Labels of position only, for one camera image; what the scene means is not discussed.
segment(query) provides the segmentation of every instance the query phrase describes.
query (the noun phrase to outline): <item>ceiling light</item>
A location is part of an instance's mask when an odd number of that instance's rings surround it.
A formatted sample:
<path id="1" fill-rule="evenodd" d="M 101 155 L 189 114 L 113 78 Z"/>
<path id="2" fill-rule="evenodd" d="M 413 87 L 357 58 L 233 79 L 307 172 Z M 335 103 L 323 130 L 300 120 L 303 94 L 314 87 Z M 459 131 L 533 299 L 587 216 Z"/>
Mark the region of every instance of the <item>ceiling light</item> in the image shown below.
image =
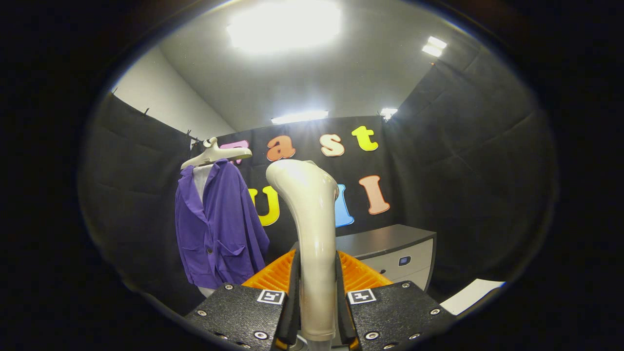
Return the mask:
<path id="1" fill-rule="evenodd" d="M 436 57 L 439 57 L 442 54 L 442 50 L 438 49 L 437 47 L 433 47 L 431 45 L 425 45 L 424 48 L 422 48 L 422 50 Z"/>
<path id="2" fill-rule="evenodd" d="M 270 52 L 309 47 L 337 35 L 340 10 L 324 1 L 262 4 L 233 18 L 227 31 L 234 47 Z"/>
<path id="3" fill-rule="evenodd" d="M 398 111 L 397 109 L 382 109 L 381 110 L 381 115 L 384 116 L 385 120 L 388 120 L 390 118 L 392 118 L 392 115 L 396 113 L 396 111 Z"/>
<path id="4" fill-rule="evenodd" d="M 439 49 L 444 49 L 446 47 L 446 43 L 436 37 L 429 37 L 429 40 L 427 41 L 429 42 L 429 44 L 436 46 Z"/>
<path id="5" fill-rule="evenodd" d="M 284 124 L 301 121 L 312 121 L 313 119 L 323 119 L 327 118 L 328 116 L 329 111 L 306 111 L 272 118 L 271 122 L 273 122 L 273 124 Z"/>

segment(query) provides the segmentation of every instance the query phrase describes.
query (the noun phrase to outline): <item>ceiling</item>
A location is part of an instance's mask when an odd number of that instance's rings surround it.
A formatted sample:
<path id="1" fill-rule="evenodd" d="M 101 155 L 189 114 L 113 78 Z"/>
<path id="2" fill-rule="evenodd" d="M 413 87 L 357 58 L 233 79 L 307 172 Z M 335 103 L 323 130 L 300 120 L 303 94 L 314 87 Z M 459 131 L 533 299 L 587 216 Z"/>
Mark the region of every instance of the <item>ceiling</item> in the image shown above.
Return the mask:
<path id="1" fill-rule="evenodd" d="M 450 24 L 400 0 L 334 1 L 339 34 L 314 46 L 252 54 L 232 46 L 232 16 L 258 1 L 207 12 L 160 45 L 174 69 L 236 131 L 308 110 L 371 116 L 399 107 L 435 62 L 429 36 L 449 42 Z"/>

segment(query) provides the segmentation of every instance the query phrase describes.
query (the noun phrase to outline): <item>yellow letter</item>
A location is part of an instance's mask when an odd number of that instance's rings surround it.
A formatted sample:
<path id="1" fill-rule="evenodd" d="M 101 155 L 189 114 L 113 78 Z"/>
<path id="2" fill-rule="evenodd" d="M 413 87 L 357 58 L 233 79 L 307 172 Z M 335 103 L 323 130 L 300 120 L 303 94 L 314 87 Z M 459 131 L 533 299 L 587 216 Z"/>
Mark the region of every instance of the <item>yellow letter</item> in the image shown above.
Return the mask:
<path id="1" fill-rule="evenodd" d="M 373 151 L 379 146 L 377 142 L 371 142 L 370 136 L 373 134 L 375 134 L 374 131 L 367 129 L 364 126 L 360 126 L 351 132 L 352 136 L 356 136 L 358 138 L 358 144 L 364 151 Z"/>
<path id="2" fill-rule="evenodd" d="M 253 201 L 253 205 L 256 205 L 256 195 L 258 195 L 258 191 L 256 189 L 248 189 L 249 195 L 251 196 L 251 201 Z M 262 223 L 263 227 L 271 225 L 280 218 L 280 203 L 277 201 L 277 191 L 272 186 L 262 188 L 262 192 L 266 194 L 267 201 L 269 203 L 269 213 L 266 215 L 258 215 L 260 218 L 260 223 Z"/>

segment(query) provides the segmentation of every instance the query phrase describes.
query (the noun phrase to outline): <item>jacket pocket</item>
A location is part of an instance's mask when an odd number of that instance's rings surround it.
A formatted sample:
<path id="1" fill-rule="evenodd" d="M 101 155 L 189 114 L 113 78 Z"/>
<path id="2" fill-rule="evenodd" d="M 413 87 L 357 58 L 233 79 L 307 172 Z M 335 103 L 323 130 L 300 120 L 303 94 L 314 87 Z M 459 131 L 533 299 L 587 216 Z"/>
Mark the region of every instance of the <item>jacket pocket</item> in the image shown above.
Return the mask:
<path id="1" fill-rule="evenodd" d="M 187 268 L 191 273 L 207 274 L 210 272 L 208 257 L 202 245 L 195 247 L 182 246 L 182 253 L 187 262 Z"/>
<path id="2" fill-rule="evenodd" d="M 217 245 L 220 253 L 218 268 L 227 281 L 242 284 L 254 274 L 247 246 L 226 245 L 220 240 L 217 240 Z"/>

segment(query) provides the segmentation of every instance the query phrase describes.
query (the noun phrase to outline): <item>blue letter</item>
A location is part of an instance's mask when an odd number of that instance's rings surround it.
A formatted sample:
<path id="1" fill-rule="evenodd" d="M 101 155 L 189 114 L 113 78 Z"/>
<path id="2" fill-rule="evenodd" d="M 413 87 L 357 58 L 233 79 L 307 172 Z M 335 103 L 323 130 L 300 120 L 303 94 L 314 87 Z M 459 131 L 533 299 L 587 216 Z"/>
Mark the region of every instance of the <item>blue letter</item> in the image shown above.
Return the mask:
<path id="1" fill-rule="evenodd" d="M 344 184 L 338 184 L 338 189 L 340 190 L 340 195 L 336 199 L 335 204 L 336 228 L 355 222 L 353 217 L 349 215 L 349 210 L 347 210 L 347 203 L 344 201 Z"/>

